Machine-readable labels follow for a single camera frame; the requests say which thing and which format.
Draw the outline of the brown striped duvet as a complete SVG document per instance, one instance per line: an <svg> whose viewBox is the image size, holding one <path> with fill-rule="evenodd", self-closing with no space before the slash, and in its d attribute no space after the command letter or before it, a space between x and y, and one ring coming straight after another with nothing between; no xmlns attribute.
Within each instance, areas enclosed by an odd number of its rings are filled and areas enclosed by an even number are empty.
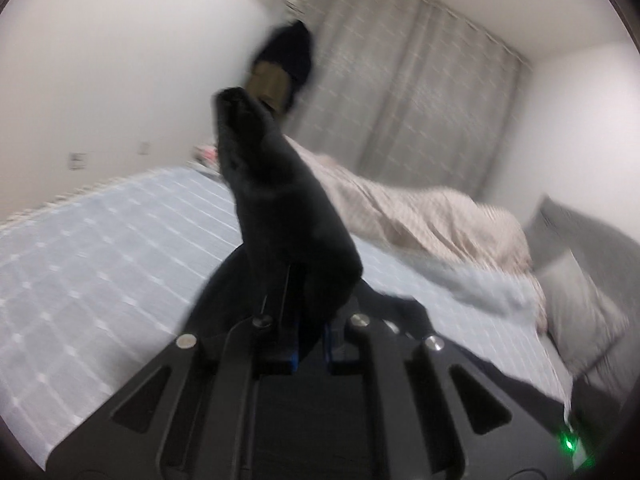
<svg viewBox="0 0 640 480"><path fill-rule="evenodd" d="M314 154L294 140L288 143L320 182L349 232L440 260L525 278L534 289L537 332L547 331L546 300L533 274L526 236L509 211L477 203L452 188L420 190L374 182L328 155Z"/></svg>

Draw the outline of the white wall socket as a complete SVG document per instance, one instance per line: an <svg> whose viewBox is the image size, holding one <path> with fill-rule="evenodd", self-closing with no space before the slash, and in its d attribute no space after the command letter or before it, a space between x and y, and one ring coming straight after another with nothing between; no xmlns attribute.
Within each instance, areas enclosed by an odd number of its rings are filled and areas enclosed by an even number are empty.
<svg viewBox="0 0 640 480"><path fill-rule="evenodd" d="M71 152L68 155L69 170L83 170L87 167L88 155L81 152Z"/></svg>

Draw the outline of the grey quilted headboard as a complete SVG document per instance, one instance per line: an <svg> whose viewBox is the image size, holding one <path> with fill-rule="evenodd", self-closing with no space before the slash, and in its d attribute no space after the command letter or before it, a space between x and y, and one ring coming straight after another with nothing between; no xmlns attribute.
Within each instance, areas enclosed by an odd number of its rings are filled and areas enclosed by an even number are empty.
<svg viewBox="0 0 640 480"><path fill-rule="evenodd" d="M626 332L587 373L588 382L624 403L639 377L639 243L549 197L524 232L536 268L569 250L597 288L627 315Z"/></svg>

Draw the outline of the large black coat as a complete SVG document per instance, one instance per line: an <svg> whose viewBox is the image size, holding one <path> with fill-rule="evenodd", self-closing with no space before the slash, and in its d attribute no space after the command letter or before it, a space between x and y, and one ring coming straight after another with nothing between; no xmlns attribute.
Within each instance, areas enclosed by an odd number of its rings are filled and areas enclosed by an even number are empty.
<svg viewBox="0 0 640 480"><path fill-rule="evenodd" d="M354 290L363 272L356 244L366 239L349 232L262 104L241 88L228 88L214 96L213 107L219 169L234 197L250 267L261 285L292 271L311 300L300 317L316 324L320 314L335 309ZM525 278L366 241L396 252L483 323L507 318L523 325L528 341L537 341L534 289Z"/></svg>

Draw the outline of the grey pillow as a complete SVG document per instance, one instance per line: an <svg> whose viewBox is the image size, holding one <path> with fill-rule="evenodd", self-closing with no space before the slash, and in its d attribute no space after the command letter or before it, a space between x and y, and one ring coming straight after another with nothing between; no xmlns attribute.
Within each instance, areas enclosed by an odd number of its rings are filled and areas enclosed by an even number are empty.
<svg viewBox="0 0 640 480"><path fill-rule="evenodd" d="M548 334L574 377L589 372L626 332L627 315L601 292L567 250L536 278L544 292Z"/></svg>

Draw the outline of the white wall switch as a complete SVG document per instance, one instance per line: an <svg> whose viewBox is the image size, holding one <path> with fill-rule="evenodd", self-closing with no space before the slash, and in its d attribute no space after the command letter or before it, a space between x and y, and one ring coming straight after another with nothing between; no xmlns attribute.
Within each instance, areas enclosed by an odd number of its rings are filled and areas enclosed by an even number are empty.
<svg viewBox="0 0 640 480"><path fill-rule="evenodd" d="M150 152L150 146L151 144L149 144L149 142L142 142L139 146L139 151L138 153L140 155L147 155Z"/></svg>

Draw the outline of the light blue grid bedspread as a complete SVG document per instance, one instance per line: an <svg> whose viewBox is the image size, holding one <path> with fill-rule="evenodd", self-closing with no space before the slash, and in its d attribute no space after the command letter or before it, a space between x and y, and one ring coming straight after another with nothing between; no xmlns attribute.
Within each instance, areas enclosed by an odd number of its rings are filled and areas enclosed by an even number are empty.
<svg viewBox="0 0 640 480"><path fill-rule="evenodd" d="M43 464L176 336L240 244L233 200L183 167L142 174L1 232L1 415ZM364 280L412 297L439 333L566 403L529 278L358 240Z"/></svg>

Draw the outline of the grey star curtain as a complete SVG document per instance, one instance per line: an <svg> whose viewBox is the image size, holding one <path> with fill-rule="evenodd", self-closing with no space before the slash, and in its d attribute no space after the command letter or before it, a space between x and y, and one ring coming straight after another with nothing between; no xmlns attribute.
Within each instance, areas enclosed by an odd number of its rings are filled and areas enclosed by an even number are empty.
<svg viewBox="0 0 640 480"><path fill-rule="evenodd" d="M437 0L306 0L302 19L314 67L288 136L371 180L483 196L526 58Z"/></svg>

